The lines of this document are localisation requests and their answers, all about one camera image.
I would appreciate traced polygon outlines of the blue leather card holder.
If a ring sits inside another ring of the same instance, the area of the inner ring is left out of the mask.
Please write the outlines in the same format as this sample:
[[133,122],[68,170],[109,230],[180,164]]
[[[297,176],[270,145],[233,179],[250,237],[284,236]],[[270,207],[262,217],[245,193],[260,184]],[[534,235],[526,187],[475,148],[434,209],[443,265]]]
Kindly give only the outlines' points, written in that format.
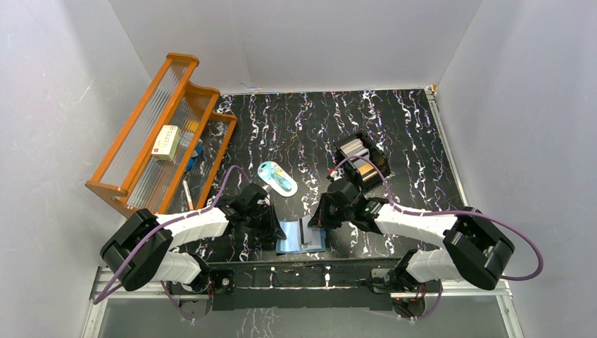
[[301,247],[301,238],[299,233],[299,220],[282,221],[280,225],[284,230],[287,238],[278,239],[275,246],[277,254],[302,254],[302,253],[319,253],[326,251],[325,240],[326,232],[324,229],[313,229],[313,242],[308,247],[303,249]]

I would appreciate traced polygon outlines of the white card grey stripe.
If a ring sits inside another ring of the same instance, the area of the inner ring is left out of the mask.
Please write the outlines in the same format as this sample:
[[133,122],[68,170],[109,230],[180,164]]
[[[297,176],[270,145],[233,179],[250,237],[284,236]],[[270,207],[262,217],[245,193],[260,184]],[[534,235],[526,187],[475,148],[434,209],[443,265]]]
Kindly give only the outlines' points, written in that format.
[[310,215],[303,216],[299,220],[299,233],[301,238],[301,247],[308,248],[313,242],[313,229],[309,228],[308,223],[311,219]]

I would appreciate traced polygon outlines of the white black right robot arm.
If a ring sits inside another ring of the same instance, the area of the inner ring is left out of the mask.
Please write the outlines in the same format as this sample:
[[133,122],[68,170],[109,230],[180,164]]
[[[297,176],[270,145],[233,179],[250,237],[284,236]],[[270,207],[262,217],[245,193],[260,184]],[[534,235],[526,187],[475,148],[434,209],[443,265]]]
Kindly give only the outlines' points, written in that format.
[[464,280],[492,290],[515,251],[495,225],[471,208],[448,215],[413,208],[398,211],[388,199],[368,198],[353,183],[340,179],[322,194],[308,225],[335,229],[343,223],[364,232],[410,237],[436,247],[431,251],[410,250],[395,268],[373,273],[367,283],[376,292],[413,292],[432,280]]

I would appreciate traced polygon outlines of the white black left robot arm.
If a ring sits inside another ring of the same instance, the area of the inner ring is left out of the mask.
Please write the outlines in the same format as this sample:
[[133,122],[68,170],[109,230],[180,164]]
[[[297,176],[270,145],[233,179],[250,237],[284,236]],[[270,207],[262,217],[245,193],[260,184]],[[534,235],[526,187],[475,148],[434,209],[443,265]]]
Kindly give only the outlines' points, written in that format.
[[202,258],[174,249],[221,237],[237,227],[275,239],[287,237],[268,193],[250,184],[240,194],[221,197],[196,211],[156,215],[139,209],[101,247],[100,257],[128,292],[157,281],[184,284],[191,292],[201,293],[214,283],[211,268]]

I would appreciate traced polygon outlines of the black card storage box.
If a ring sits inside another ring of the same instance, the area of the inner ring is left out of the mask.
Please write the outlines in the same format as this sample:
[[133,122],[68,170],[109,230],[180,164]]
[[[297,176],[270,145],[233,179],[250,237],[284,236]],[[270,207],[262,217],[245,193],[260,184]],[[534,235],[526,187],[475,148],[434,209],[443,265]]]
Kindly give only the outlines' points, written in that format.
[[[369,149],[369,158],[362,158],[358,156],[347,156],[341,151],[340,147],[351,140],[359,138],[364,145]],[[391,171],[389,167],[388,158],[380,151],[369,135],[364,131],[356,132],[350,136],[344,137],[334,143],[336,150],[337,164],[345,158],[347,162],[340,165],[343,170],[343,177],[349,182],[359,187],[362,191],[368,192],[382,184],[382,176],[387,177]]]

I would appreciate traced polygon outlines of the stack of credit cards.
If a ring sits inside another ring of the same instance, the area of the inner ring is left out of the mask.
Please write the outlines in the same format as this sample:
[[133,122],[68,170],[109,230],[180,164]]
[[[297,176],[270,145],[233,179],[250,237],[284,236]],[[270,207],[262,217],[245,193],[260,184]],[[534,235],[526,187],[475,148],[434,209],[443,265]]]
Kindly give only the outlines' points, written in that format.
[[355,138],[350,142],[342,145],[340,147],[341,151],[344,152],[347,156],[358,156],[362,158],[369,158],[370,151],[364,145],[363,141],[359,138]]

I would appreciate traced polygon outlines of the blue oval blister package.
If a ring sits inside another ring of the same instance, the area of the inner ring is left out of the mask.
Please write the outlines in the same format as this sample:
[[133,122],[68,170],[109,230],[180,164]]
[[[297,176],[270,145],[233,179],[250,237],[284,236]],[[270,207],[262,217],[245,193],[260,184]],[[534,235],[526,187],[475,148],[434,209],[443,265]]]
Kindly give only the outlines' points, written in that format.
[[298,191],[296,181],[276,162],[266,161],[257,169],[258,176],[284,198],[295,195]]

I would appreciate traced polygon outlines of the pink pen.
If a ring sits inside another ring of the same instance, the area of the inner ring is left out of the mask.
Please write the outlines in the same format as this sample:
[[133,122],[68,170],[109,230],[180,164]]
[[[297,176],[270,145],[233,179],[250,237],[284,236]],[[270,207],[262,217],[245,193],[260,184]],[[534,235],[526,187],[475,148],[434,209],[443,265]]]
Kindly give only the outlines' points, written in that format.
[[189,185],[188,185],[188,182],[186,179],[182,180],[182,186],[183,186],[183,191],[184,191],[185,198],[187,200],[187,205],[189,207],[189,210],[194,210],[194,203],[192,201],[191,192],[190,192]]

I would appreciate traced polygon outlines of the blue item on shelf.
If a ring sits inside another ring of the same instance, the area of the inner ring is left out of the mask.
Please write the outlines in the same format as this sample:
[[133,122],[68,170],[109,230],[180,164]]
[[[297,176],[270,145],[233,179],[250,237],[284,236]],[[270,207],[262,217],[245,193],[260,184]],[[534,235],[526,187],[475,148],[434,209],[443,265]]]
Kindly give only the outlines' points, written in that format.
[[195,146],[193,152],[191,153],[191,157],[190,157],[189,161],[187,162],[187,165],[185,167],[185,171],[189,172],[194,167],[195,162],[197,162],[198,159],[200,157],[202,157],[202,155],[203,155],[203,146],[202,146],[202,143],[199,142]]

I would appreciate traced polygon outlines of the orange wooden shelf rack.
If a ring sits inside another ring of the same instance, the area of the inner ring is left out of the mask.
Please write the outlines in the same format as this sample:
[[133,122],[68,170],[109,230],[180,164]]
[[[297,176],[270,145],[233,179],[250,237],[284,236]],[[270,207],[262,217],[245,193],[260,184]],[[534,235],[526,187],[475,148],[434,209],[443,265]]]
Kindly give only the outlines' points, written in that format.
[[[238,119],[215,109],[220,92],[191,82],[199,59],[169,53],[140,102],[126,120],[86,187],[119,214],[139,208],[173,213],[184,205],[182,180],[195,146],[203,155],[190,170],[194,208],[206,205]],[[164,125],[180,128],[173,161],[151,157]]]

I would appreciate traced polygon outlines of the white medicine box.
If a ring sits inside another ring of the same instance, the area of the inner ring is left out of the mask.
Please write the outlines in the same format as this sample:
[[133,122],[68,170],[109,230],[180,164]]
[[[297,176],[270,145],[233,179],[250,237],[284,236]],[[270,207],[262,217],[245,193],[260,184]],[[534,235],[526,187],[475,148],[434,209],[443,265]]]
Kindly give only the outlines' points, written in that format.
[[158,133],[151,150],[151,157],[159,161],[173,161],[180,143],[180,128],[164,125]]

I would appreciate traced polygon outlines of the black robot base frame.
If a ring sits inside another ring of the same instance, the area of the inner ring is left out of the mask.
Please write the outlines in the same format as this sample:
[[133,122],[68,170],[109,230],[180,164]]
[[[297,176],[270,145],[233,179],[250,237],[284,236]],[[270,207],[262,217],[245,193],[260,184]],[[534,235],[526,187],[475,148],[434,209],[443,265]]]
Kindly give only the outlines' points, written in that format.
[[209,263],[198,282],[168,283],[184,300],[204,296],[209,311],[245,308],[368,308],[405,318],[422,315],[438,282],[404,287],[396,258]]

